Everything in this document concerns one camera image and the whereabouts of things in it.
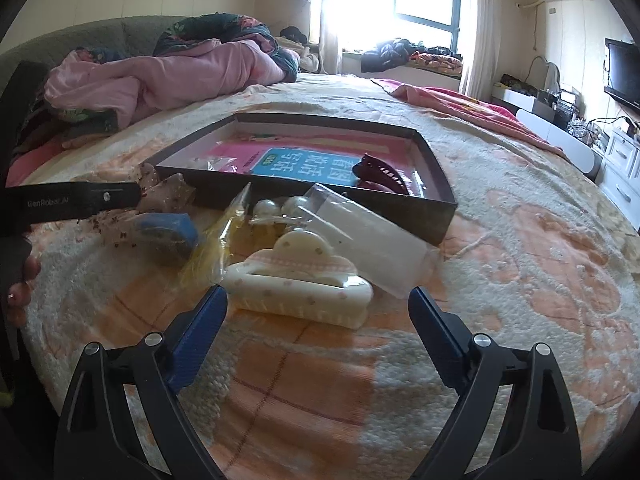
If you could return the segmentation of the person's left hand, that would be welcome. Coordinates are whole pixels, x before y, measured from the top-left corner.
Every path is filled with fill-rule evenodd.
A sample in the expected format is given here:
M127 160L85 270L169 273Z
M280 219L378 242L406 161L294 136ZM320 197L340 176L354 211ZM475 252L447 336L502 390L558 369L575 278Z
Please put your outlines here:
M26 324L26 308L32 301L32 290L40 271L40 261L34 256L29 256L23 266L23 279L9 288L6 314L8 321L16 328Z

